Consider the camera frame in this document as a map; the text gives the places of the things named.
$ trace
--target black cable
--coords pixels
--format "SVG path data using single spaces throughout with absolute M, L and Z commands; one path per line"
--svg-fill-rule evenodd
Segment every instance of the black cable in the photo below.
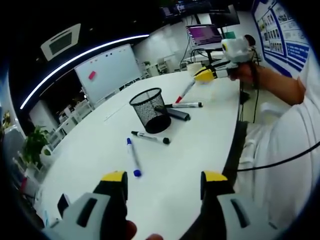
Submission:
M 272 163 L 272 164 L 269 164 L 269 165 L 265 165 L 265 166 L 257 166 L 257 167 L 252 167 L 252 168 L 245 168 L 245 169 L 238 169 L 236 170 L 237 172 L 246 172 L 246 171 L 253 171 L 253 170 L 259 170 L 259 169 L 268 169 L 268 168 L 272 168 L 272 167 L 275 167 L 275 166 L 278 166 L 278 165 L 281 165 L 281 164 L 285 164 L 287 162 L 290 162 L 290 161 L 293 161 L 295 159 L 298 159 L 308 153 L 310 153 L 312 150 L 316 149 L 317 147 L 320 146 L 320 141 L 318 143 L 316 143 L 314 146 L 310 147 L 309 149 L 295 155 L 295 156 L 292 156 L 288 159 L 285 159 L 285 160 L 282 160 L 282 161 L 278 161 L 276 163 Z
M 194 17 L 191 16 L 191 23 L 190 23 L 190 24 L 192 24 L 193 20 L 194 20 Z M 189 47 L 189 45 L 190 45 L 190 39 L 191 39 L 191 35 L 189 35 L 188 44 L 186 45 L 186 48 L 185 48 L 183 57 L 182 57 L 182 59 L 181 59 L 181 61 L 180 61 L 180 64 L 179 64 L 179 69 L 180 69 L 180 70 L 181 70 L 181 63 L 182 63 L 182 61 L 185 59 L 186 53 L 187 53 L 187 51 L 188 51 L 188 47 Z
M 258 98 L 259 98 L 259 87 L 257 88 L 256 92 L 256 99 L 255 99 L 255 106 L 254 106 L 254 115 L 253 115 L 253 123 L 256 121 L 256 111 L 257 111 L 257 105 L 258 105 Z
M 254 53 L 255 53 L 256 60 L 257 60 L 257 65 L 260 66 L 260 64 L 259 64 L 259 59 L 258 59 L 258 53 L 257 53 L 257 51 L 256 51 L 254 48 L 253 48 L 252 50 L 253 50 Z M 256 70 L 256 69 L 254 70 L 253 74 L 254 74 L 256 77 L 258 77 L 258 73 L 257 73 L 257 70 Z M 259 82 L 258 82 L 258 80 L 257 80 L 257 83 L 256 83 L 256 90 L 257 90 L 257 92 L 256 92 L 255 106 L 254 106 L 253 123 L 255 123 L 255 121 L 256 121 L 256 112 L 257 112 L 257 105 L 258 105 L 258 99 L 259 99 Z
M 204 56 L 204 57 L 206 57 L 207 59 L 209 58 L 208 56 L 206 56 L 206 55 L 203 55 L 201 52 L 199 52 L 199 54 L 201 55 L 201 56 Z
M 243 92 L 244 92 L 244 83 L 240 82 L 240 95 L 241 94 L 243 95 Z M 245 105 L 245 103 L 243 102 L 242 108 L 241 108 L 241 113 L 240 113 L 240 121 L 244 120 L 244 105 Z
M 191 50 L 191 52 L 190 52 L 190 62 L 191 62 L 192 64 L 194 63 L 193 60 L 192 60 L 192 54 L 193 54 L 193 52 L 194 52 L 194 49 Z

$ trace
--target monitor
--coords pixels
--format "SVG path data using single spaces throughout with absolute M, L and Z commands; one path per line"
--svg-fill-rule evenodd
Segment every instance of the monitor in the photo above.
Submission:
M 224 3 L 211 0 L 158 0 L 160 10 L 165 19 L 186 17 L 201 13 L 226 13 L 229 12 Z
M 228 12 L 210 13 L 211 23 L 217 28 L 240 24 L 239 17 L 233 5 L 228 6 Z
M 196 46 L 220 44 L 223 39 L 213 24 L 186 26 L 186 29 Z

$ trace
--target hand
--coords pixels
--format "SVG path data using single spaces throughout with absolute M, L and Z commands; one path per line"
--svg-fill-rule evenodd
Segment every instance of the hand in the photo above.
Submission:
M 254 67 L 259 71 L 259 66 L 254 64 Z M 239 79 L 241 82 L 252 84 L 253 76 L 251 72 L 251 68 L 248 63 L 242 63 L 238 68 L 231 71 L 229 78 L 234 81 Z
M 137 226 L 132 221 L 126 221 L 126 240 L 132 239 L 137 233 Z M 162 236 L 158 234 L 150 235 L 146 240 L 164 240 Z

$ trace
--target laptop screen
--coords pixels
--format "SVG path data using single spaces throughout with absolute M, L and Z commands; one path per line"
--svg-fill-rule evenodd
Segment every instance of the laptop screen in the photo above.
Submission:
M 223 39 L 214 25 L 193 25 L 186 27 L 196 46 L 218 44 Z

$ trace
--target blue marker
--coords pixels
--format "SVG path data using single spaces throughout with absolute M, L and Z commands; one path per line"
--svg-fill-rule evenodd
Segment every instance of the blue marker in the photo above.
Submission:
M 130 160 L 134 163 L 133 175 L 135 177 L 141 177 L 142 174 L 140 171 L 140 165 L 135 155 L 134 146 L 132 146 L 132 142 L 129 137 L 126 139 L 126 146 L 127 146 L 128 155 L 131 158 Z

